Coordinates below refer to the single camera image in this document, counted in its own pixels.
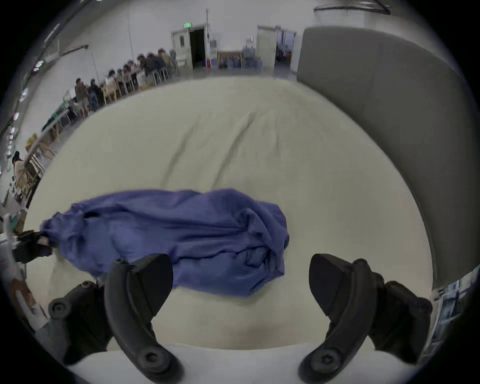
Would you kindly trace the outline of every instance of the door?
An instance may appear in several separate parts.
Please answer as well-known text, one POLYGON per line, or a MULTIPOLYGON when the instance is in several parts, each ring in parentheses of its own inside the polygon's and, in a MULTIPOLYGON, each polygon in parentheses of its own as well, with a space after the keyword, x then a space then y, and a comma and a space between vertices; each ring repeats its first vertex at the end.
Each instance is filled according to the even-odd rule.
POLYGON ((275 66, 276 33, 276 28, 259 26, 257 29, 257 57, 266 68, 275 66))
POLYGON ((187 61, 188 68, 192 69, 192 53, 190 52, 190 33, 188 29, 172 32, 172 45, 177 53, 177 63, 184 65, 187 61))

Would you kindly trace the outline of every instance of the purple fabric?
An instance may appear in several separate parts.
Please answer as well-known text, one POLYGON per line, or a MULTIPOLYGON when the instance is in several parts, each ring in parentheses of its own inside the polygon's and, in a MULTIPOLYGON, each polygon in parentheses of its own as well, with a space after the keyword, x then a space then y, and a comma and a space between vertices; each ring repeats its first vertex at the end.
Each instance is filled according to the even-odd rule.
POLYGON ((285 273, 287 222, 275 204, 238 191, 128 191, 73 204, 40 230, 94 277, 117 259, 165 253, 174 287, 248 296, 285 273))

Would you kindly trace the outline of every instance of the long table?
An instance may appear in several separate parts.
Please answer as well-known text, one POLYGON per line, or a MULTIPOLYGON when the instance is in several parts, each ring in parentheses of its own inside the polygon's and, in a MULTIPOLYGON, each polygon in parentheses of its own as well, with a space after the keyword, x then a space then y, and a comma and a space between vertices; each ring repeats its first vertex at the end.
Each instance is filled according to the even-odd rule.
POLYGON ((49 134, 49 132, 54 128, 57 131, 57 140, 60 144, 59 128, 58 128, 57 123, 60 122, 60 119, 62 117, 64 117, 67 113, 68 113, 68 109, 64 110, 49 125, 47 125, 47 127, 41 132, 39 137, 35 140, 35 142, 30 147, 30 150, 28 151, 27 156, 25 156, 25 159, 24 159, 25 163, 28 163, 30 160, 33 160, 33 161, 35 161, 36 165, 40 167, 40 169, 45 171, 43 169, 43 167, 40 165, 40 163, 38 161, 36 161, 36 159, 33 157, 33 155, 37 151, 38 147, 43 143, 43 139, 45 139, 45 137, 49 134))

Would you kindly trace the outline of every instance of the robotic arm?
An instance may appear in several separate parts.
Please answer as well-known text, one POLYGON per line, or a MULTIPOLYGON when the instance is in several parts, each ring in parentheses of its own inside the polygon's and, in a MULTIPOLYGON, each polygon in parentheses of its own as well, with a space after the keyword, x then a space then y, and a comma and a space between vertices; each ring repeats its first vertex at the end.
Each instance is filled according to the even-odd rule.
MULTIPOLYGON (((40 236, 30 234, 24 239, 38 243, 40 236)), ((25 261, 40 250, 45 252, 43 246, 32 244, 16 249, 14 257, 25 261)), ((48 307, 51 320, 36 332, 36 338, 57 360, 71 365, 92 353, 106 351, 114 336, 148 379, 155 383, 178 382, 182 364, 157 343, 151 325, 172 284, 173 270, 167 255, 150 255, 132 264, 118 261, 96 283, 85 281, 65 297, 53 300, 48 307)), ((329 254, 312 257, 309 284, 330 325, 325 341, 299 366, 298 374, 304 382, 332 380, 367 336, 377 350, 406 363, 418 360, 430 326, 429 300, 415 296, 398 282, 384 283, 363 259, 349 263, 329 254)))

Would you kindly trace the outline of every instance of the gray panel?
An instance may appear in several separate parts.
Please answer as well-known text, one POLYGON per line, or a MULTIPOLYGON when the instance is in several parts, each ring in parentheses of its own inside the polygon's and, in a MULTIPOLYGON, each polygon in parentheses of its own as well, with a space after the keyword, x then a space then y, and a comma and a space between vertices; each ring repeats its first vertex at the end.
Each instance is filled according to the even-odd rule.
POLYGON ((477 109, 430 52, 366 29, 306 29, 297 79, 348 113, 408 183, 429 235, 433 287, 480 264, 477 109))

